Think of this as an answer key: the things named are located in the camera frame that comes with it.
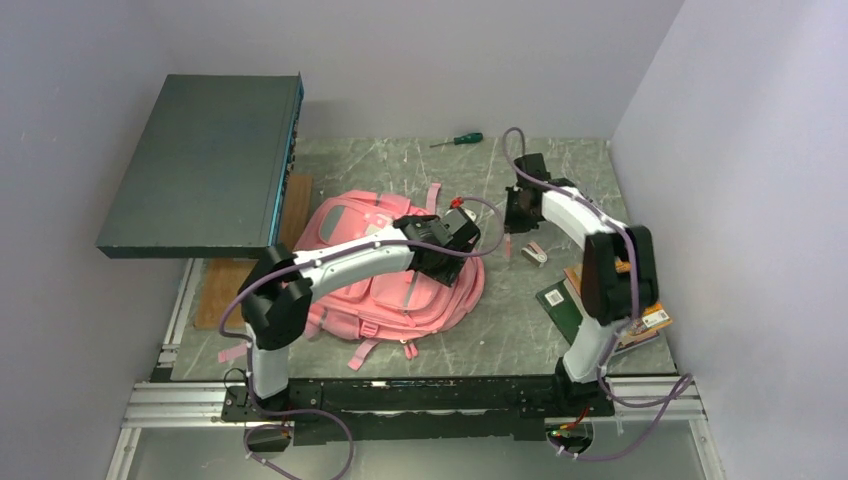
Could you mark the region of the pink pencil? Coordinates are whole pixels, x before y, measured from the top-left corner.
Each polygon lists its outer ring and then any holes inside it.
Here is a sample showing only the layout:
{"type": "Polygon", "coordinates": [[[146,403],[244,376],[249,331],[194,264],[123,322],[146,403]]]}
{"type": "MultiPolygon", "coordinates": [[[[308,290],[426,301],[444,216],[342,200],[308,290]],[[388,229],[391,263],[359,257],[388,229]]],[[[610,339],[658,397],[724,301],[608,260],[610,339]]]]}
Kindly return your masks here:
{"type": "Polygon", "coordinates": [[[504,244],[504,258],[510,260],[512,257],[512,240],[511,235],[509,233],[504,234],[503,238],[504,244]]]}

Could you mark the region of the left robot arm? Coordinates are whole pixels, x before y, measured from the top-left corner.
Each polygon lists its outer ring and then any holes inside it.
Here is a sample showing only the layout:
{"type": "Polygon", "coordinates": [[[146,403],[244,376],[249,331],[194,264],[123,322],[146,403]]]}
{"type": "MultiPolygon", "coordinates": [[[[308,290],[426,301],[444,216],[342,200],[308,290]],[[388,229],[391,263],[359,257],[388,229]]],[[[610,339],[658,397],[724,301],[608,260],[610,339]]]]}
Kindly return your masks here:
{"type": "Polygon", "coordinates": [[[359,239],[316,250],[270,247],[232,304],[247,328],[248,407],[264,420],[287,406],[289,347],[306,330],[312,304],[365,279],[417,272],[451,285],[476,257],[480,229],[460,208],[445,215],[405,215],[359,239]]]}

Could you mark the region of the pink white stapler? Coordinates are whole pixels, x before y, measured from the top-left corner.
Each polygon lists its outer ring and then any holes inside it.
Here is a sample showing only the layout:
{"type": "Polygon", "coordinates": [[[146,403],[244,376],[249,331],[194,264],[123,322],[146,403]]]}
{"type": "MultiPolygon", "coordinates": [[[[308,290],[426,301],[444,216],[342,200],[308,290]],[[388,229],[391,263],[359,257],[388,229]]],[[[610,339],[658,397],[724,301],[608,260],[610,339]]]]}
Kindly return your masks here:
{"type": "Polygon", "coordinates": [[[544,267],[548,262],[547,252],[535,241],[528,242],[522,247],[521,254],[538,268],[544,267]]]}

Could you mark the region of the pink student backpack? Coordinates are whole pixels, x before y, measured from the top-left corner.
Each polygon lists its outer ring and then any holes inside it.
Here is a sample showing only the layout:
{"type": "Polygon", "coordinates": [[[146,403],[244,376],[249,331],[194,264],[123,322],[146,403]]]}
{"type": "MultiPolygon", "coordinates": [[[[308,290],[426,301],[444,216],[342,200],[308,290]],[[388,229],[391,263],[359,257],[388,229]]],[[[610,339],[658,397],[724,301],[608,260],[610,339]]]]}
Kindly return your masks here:
{"type": "MultiPolygon", "coordinates": [[[[439,215],[434,203],[418,207],[396,194],[349,191],[318,208],[292,252],[359,239],[405,215],[443,216],[449,210],[439,215]]],[[[380,342],[398,343],[408,358],[414,358],[418,354],[415,340],[456,325],[476,306],[483,286],[484,267],[478,254],[466,260],[452,287],[413,271],[374,276],[315,301],[300,338],[325,332],[356,342],[358,348],[348,363],[352,370],[359,369],[380,342]]]]}

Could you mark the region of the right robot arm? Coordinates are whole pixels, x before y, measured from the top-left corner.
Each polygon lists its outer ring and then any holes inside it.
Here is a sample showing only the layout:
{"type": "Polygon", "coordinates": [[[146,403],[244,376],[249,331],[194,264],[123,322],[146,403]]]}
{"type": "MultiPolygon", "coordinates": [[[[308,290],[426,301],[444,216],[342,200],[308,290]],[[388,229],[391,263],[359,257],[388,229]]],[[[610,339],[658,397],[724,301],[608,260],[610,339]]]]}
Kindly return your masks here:
{"type": "Polygon", "coordinates": [[[551,401],[574,415],[590,398],[609,392],[607,364],[620,335],[659,300],[653,239],[645,226],[628,226],[576,187],[552,179],[543,156],[510,160],[516,185],[507,190],[504,230],[526,233],[547,221],[582,247],[580,302],[586,314],[556,366],[551,401]]]}

